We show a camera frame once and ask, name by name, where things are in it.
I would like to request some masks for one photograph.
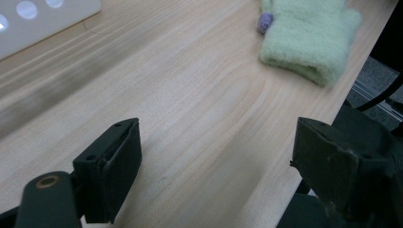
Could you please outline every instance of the folded towel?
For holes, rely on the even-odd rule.
[[[344,73],[361,22],[345,0],[262,0],[262,12],[264,18],[273,16],[260,20],[271,24],[260,52],[263,63],[291,69],[320,86],[333,85]]]

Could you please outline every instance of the wood grain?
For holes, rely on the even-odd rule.
[[[85,227],[275,227],[300,180],[297,117],[333,121],[396,3],[349,1],[363,23],[323,88],[259,61],[258,0],[104,1],[0,62],[0,212],[138,117],[144,161],[116,225]]]

